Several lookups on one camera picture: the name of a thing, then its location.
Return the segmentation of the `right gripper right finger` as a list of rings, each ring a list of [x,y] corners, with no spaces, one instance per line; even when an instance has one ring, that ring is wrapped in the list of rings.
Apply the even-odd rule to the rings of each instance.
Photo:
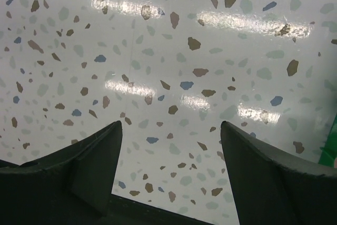
[[[240,224],[336,224],[336,169],[291,155],[227,121],[221,143]]]

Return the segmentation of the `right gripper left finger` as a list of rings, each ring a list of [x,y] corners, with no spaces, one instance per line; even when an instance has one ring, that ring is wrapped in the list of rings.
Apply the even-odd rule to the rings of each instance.
[[[108,213],[122,124],[21,165],[1,161],[1,224],[95,224]]]

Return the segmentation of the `green plastic bin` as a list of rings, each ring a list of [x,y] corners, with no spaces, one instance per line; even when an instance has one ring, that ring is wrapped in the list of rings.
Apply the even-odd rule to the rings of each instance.
[[[330,129],[325,146],[320,147],[322,153],[319,159],[319,164],[336,169],[337,155],[337,117],[335,117]]]

